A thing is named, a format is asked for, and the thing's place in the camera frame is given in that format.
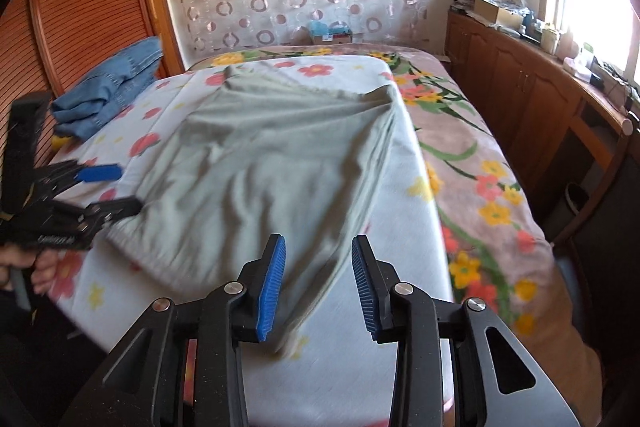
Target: cabinet door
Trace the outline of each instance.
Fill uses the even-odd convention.
[[[458,16],[449,14],[445,52],[451,60],[451,77],[458,83],[465,75],[466,58],[469,51],[469,33]]]
[[[527,190],[534,188],[556,154],[580,101],[573,82],[563,75],[550,64],[537,64],[523,85],[526,106],[508,156]]]
[[[460,85],[480,115],[484,115],[491,77],[494,74],[496,49],[489,42],[484,31],[473,29],[469,37],[469,52],[466,58],[465,74]]]
[[[526,97],[524,86],[530,71],[517,52],[496,45],[495,65],[482,117],[500,147],[507,151],[518,128]]]

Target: bed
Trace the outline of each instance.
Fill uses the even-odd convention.
[[[223,82],[223,69],[254,61],[312,86],[366,92],[396,84],[406,108],[402,130],[394,137],[388,172],[363,231],[376,255],[435,298],[483,298],[532,352],[584,425],[595,425],[600,365],[571,326],[570,300],[551,248],[486,125],[442,65],[424,52],[368,44],[278,46],[205,60],[186,74],[156,82],[89,142],[65,147],[56,160],[76,157],[126,167],[119,182],[78,185],[65,199],[84,204],[134,193],[162,140]],[[285,354],[265,359],[253,349],[244,351],[252,424],[386,423],[395,349],[370,341],[354,292],[353,277],[345,270]],[[61,254],[50,292],[105,349],[159,296],[180,300],[100,236],[88,253]],[[453,395],[446,346],[444,353],[448,409]],[[372,381],[378,383],[373,390]]]

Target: black pants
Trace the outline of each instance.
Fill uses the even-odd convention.
[[[36,422],[53,427],[106,354],[75,334],[76,327],[49,298],[33,304],[33,324],[27,317],[0,333],[0,371]],[[6,306],[2,312],[8,312]]]

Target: trash can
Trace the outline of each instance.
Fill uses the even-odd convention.
[[[553,241],[558,237],[558,234],[578,215],[588,200],[589,195],[584,188],[574,182],[567,184],[562,198],[542,225],[546,240]]]

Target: light green garment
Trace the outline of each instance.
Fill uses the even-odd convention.
[[[167,140],[137,192],[142,212],[115,223],[108,238],[155,279],[200,298],[282,234],[279,346],[331,287],[366,225],[390,148],[394,90],[312,89],[248,65],[225,74]]]

